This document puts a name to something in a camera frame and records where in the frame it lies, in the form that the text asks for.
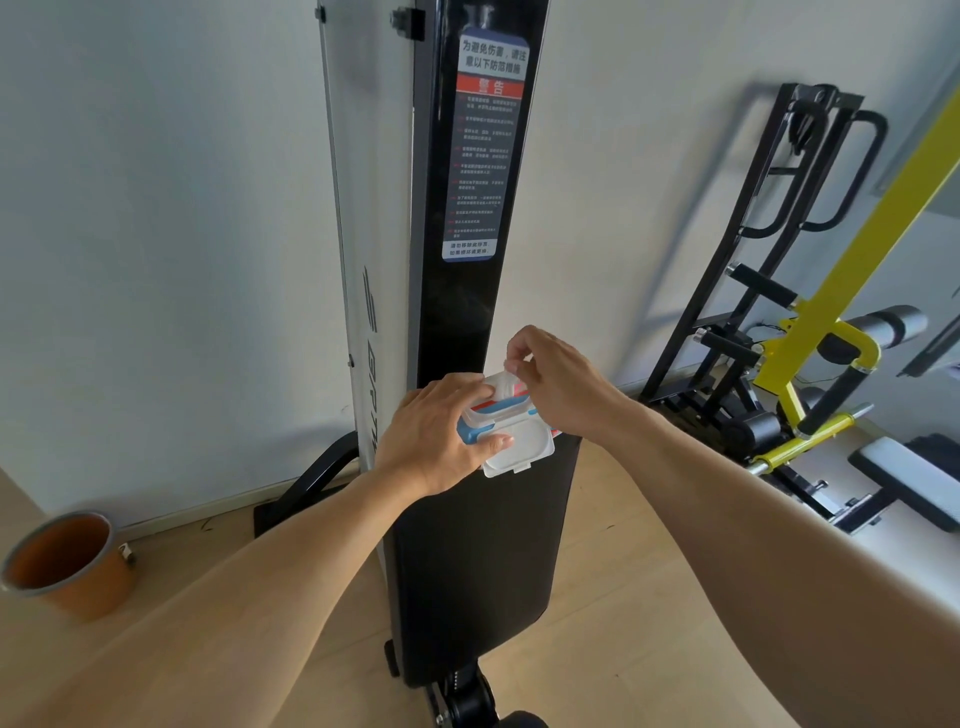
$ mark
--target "exercise machine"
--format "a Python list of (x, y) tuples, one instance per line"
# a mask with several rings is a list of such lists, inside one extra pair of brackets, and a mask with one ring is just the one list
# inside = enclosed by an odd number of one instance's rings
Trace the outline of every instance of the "exercise machine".
[[(317, 8), (347, 308), (354, 415), (257, 535), (373, 464), (400, 399), (485, 367), (547, 0), (329, 0)], [(384, 538), (394, 676), (435, 724), (498, 722), (477, 660), (546, 609), (580, 446), (559, 435), (521, 473), (474, 473), (405, 511)]]
[[(897, 500), (898, 487), (901, 493), (909, 490), (911, 483), (922, 489), (920, 471), (913, 469), (916, 477), (891, 475), (887, 478), (890, 488), (837, 507), (818, 493), (823, 481), (810, 483), (789, 463), (866, 414), (872, 405), (842, 409), (876, 369), (881, 350), (898, 346), (925, 330), (925, 316), (911, 306), (891, 306), (848, 321), (840, 317), (960, 160), (958, 92), (816, 294), (804, 300), (776, 282), (774, 275), (802, 231), (823, 232), (839, 224), (869, 173), (887, 125), (879, 114), (862, 110), (862, 101), (862, 97), (831, 85), (780, 87), (727, 229), (640, 395), (641, 401), (663, 408), (674, 422), (849, 533), (876, 522), (879, 514)], [(873, 143), (833, 217), (822, 223), (812, 222), (809, 213), (813, 203), (850, 127), (857, 122), (874, 128)], [(784, 137), (797, 163), (774, 166), (772, 161)], [(780, 175), (789, 175), (792, 182), (774, 222), (763, 229), (750, 227), (747, 218), (764, 182)], [(775, 234), (779, 238), (757, 270), (733, 260), (744, 239)], [(740, 302), (729, 313), (702, 317), (724, 276), (744, 286)], [(782, 338), (759, 342), (741, 330), (761, 297), (788, 312), (788, 317), (780, 321)], [(693, 376), (664, 383), (687, 339), (706, 346), (706, 357)], [(952, 343), (947, 341), (940, 350)], [(939, 357), (940, 350), (931, 356)], [(798, 390), (793, 380), (815, 352), (846, 368), (826, 391), (815, 387)], [(717, 381), (712, 373), (721, 355), (729, 359), (729, 366)], [(756, 375), (749, 377), (754, 369)], [(776, 396), (776, 411), (763, 407), (754, 387)], [(862, 465), (871, 459), (876, 475), (880, 468), (877, 462), (893, 467), (897, 458), (889, 453), (897, 447), (903, 448), (894, 441), (885, 442), (856, 463)], [(900, 460), (912, 462), (907, 455), (900, 455)], [(904, 500), (917, 501), (912, 497)]]

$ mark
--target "weight bench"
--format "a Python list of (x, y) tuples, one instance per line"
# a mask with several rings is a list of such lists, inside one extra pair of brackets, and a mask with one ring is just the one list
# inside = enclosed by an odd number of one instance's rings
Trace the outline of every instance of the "weight bench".
[(868, 522), (898, 500), (945, 531), (960, 529), (960, 481), (924, 460), (905, 445), (881, 437), (853, 453), (848, 461), (880, 489), (833, 519), (847, 533)]

